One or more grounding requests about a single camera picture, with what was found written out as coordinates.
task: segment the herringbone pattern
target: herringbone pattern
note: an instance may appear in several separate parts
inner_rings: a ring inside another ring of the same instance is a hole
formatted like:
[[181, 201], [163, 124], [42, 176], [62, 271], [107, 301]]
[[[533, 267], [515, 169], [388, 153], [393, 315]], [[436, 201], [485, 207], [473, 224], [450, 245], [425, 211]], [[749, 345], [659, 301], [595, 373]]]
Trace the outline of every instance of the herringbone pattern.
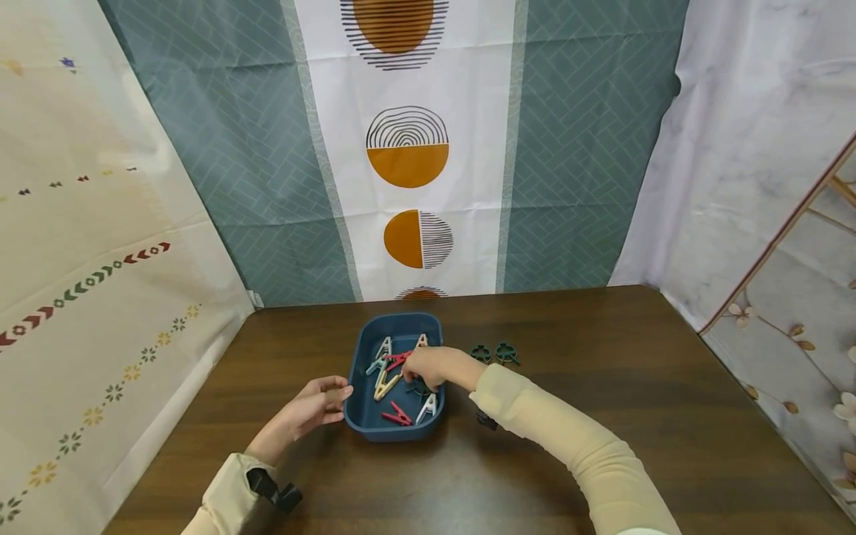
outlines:
[[[99, 1], [247, 287], [354, 300], [278, 0]], [[687, 1], [529, 0], [505, 291], [609, 279]]]
[[505, 291], [609, 280], [678, 89], [687, 1], [529, 0]]
[[99, 0], [248, 288], [354, 300], [278, 0]]

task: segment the black wrist strap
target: black wrist strap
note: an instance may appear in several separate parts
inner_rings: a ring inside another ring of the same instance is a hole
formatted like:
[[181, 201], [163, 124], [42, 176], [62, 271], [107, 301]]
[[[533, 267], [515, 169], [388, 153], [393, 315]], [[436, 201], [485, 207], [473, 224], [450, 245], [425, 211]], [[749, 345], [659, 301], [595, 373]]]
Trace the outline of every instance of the black wrist strap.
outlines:
[[496, 422], [496, 420], [494, 420], [493, 418], [488, 416], [481, 409], [478, 409], [476, 411], [476, 419], [479, 421], [479, 423], [481, 425], [483, 425], [484, 427], [487, 427], [491, 431], [496, 431], [496, 428], [499, 427], [499, 424]]
[[274, 507], [290, 514], [303, 499], [303, 494], [293, 484], [287, 484], [282, 492], [276, 486], [276, 481], [264, 468], [253, 468], [247, 472], [247, 483], [250, 490], [273, 503]]

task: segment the beige sleeve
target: beige sleeve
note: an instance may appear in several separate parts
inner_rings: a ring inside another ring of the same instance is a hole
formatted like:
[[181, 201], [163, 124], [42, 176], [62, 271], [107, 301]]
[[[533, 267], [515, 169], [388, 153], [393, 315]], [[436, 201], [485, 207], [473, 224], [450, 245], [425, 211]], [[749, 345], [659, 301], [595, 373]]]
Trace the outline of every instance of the beige sleeve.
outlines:
[[470, 399], [568, 467], [586, 495], [598, 535], [680, 535], [642, 462], [598, 422], [498, 364], [488, 366]]
[[182, 535], [237, 535], [256, 506], [259, 497], [247, 484], [247, 472], [262, 467], [273, 468], [249, 455], [232, 454], [220, 467], [202, 496], [202, 507], [181, 532]]

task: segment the red clothespin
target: red clothespin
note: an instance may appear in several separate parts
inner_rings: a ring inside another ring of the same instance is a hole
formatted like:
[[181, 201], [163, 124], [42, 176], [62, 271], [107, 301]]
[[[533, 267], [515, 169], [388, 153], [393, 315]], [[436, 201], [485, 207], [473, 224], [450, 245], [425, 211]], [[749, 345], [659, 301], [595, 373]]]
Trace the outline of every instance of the red clothespin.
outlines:
[[413, 421], [404, 411], [401, 410], [401, 407], [396, 405], [394, 401], [390, 401], [389, 404], [395, 409], [395, 414], [380, 413], [383, 418], [386, 418], [391, 422], [396, 422], [398, 425], [413, 425]]
[[389, 370], [392, 370], [393, 368], [395, 368], [399, 364], [403, 364], [404, 361], [407, 360], [407, 357], [409, 357], [410, 353], [412, 353], [412, 352], [413, 351], [405, 351], [404, 353], [385, 356], [384, 357], [385, 359], [389, 359], [392, 361], [389, 363], [389, 366], [387, 367], [386, 371], [388, 372]]

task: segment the white curtain panel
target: white curtain panel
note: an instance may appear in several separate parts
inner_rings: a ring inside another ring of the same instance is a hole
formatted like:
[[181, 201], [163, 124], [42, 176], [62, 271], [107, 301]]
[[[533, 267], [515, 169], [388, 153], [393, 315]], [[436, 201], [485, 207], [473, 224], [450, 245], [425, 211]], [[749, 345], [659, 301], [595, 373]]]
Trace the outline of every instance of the white curtain panel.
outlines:
[[98, 533], [252, 312], [98, 3], [0, 4], [0, 535]]
[[856, 128], [856, 3], [692, 0], [677, 74], [610, 284], [696, 329], [726, 306]]

